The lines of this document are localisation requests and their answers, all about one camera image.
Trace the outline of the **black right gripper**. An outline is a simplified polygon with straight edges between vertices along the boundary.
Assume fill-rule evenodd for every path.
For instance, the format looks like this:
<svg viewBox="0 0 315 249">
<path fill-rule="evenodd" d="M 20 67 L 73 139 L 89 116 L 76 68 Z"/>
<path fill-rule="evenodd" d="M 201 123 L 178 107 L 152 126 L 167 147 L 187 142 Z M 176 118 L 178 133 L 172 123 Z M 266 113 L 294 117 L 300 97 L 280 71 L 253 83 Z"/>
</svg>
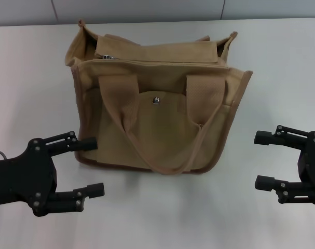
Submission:
<svg viewBox="0 0 315 249">
<path fill-rule="evenodd" d="M 274 190 L 280 204 L 315 204 L 315 131 L 305 132 L 278 125 L 275 133 L 257 131 L 254 144 L 301 149 L 297 164 L 301 182 L 287 182 L 258 175 L 255 189 L 268 192 Z"/>
</svg>

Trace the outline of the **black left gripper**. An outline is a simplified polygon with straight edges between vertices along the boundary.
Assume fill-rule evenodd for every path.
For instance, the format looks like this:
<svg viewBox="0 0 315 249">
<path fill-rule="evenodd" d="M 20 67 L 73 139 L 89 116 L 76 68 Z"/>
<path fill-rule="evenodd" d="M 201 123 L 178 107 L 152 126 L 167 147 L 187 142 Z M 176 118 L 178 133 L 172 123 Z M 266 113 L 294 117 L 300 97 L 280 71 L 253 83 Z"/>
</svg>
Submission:
<svg viewBox="0 0 315 249">
<path fill-rule="evenodd" d="M 95 137 L 80 141 L 74 131 L 30 140 L 21 155 L 0 160 L 0 205 L 25 202 L 38 217 L 49 213 L 82 212 L 86 198 L 105 195 L 104 184 L 55 192 L 56 169 L 51 156 L 97 149 Z"/>
</svg>

